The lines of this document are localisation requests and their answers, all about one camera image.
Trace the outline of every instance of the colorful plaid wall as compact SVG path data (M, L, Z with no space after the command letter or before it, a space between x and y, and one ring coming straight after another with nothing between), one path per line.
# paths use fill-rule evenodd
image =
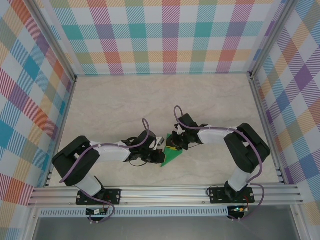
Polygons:
M267 43L267 41L268 41L268 39L270 37L270 34L274 30L276 22L278 21L279 17L281 16L281 13L282 13L287 1L288 0L281 0L281 3L279 5L278 9L276 10L276 13L275 13L274 17L273 17L273 19L272 19L267 31L265 32L265 34L263 36L263 39L262 39L262 41L261 41L261 43L259 45L259 48L258 48L258 50L256 51L256 53L254 55L253 61L252 61L251 65L250 65L250 68L249 68L249 72L252 71L254 65L256 64L257 59L260 56L261 51L264 49L264 47L265 47L265 45L266 45L266 43Z
M299 1L256 83L285 173L320 233L319 0Z
M0 6L0 240L15 240L44 180L72 81L23 1Z
M280 0L37 2L74 70L98 75L247 72Z

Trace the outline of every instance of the metal bracket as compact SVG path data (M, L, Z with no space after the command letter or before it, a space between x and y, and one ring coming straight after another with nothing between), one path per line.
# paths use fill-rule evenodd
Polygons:
M246 187L235 200L230 200L225 194L224 187L210 187L208 192L211 204L253 204L255 202L254 191L251 187Z
M120 198L121 198L121 189L102 189L94 197L97 199L112 203L113 205L119 205ZM75 204L76 205L103 205L103 203L87 197L82 191L78 191Z

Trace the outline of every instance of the table surface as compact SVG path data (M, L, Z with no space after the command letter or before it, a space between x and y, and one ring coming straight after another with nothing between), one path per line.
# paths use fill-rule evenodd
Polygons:
M158 137L166 137L177 123L175 105L198 125L237 127L248 123L266 139L245 74L80 77L60 150L81 135L101 143L137 137L144 130L142 118ZM214 185L224 184L235 167L225 144L207 144L184 151L164 167L151 163L134 167L112 161L95 164L90 173L105 186ZM60 187L60 179L54 169L50 187ZM253 182L279 182L271 156L263 164L262 175Z

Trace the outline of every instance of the green triangular object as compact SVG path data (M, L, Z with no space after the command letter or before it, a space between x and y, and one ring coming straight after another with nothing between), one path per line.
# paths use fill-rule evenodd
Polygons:
M171 136L171 134L167 134L166 139L168 139ZM170 147L165 146L164 148L164 154L165 154L165 160L164 163L162 163L161 167L167 165L170 163L173 159L178 157L180 154L182 154L183 150L174 150Z

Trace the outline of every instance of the robotic arm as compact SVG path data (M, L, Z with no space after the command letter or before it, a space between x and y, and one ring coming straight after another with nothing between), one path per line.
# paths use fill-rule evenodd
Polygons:
M156 137L151 131L148 137L147 135L148 132L145 130L138 137L131 137L110 145L101 145L89 141L85 136L79 136L54 156L52 163L62 178L69 174L64 180L67 186L76 186L90 196L103 199L104 196L99 194L104 191L103 185L89 173L95 163L131 162L138 158L141 158L145 163L153 164L161 164L165 161L165 154L162 149L157 149L157 146L164 142L163 137ZM90 149L70 173L78 157L84 151L96 145L98 146Z
M166 146L177 150L188 150L191 143L217 144L225 143L236 164L231 178L225 183L224 192L219 193L218 198L227 197L229 202L234 202L243 197L248 181L253 177L253 172L259 167L258 152L263 163L271 151L266 143L259 137L253 128L243 123L236 128L219 128L207 124L197 125L189 114L182 115L175 125L177 131L167 139ZM248 145L242 137L244 135L253 144L255 150Z

